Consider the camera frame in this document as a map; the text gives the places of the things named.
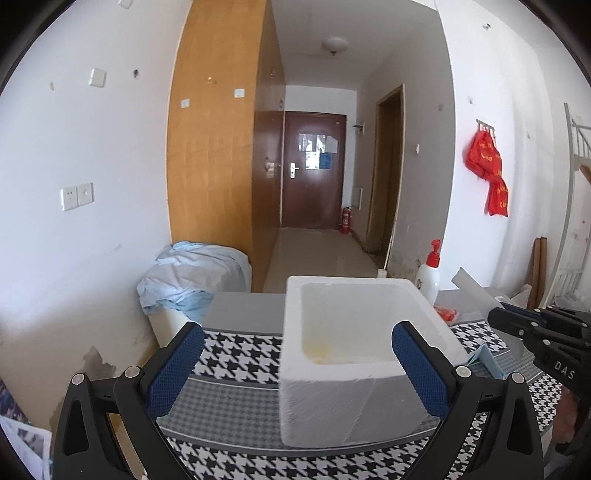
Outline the person's right hand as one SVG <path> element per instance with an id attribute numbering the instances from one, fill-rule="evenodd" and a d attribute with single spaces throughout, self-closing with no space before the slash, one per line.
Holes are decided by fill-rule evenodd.
<path id="1" fill-rule="evenodd" d="M 552 441 L 557 444 L 570 443 L 575 436 L 577 417 L 577 397 L 569 389 L 562 387 L 561 397 L 556 406 Z"/>

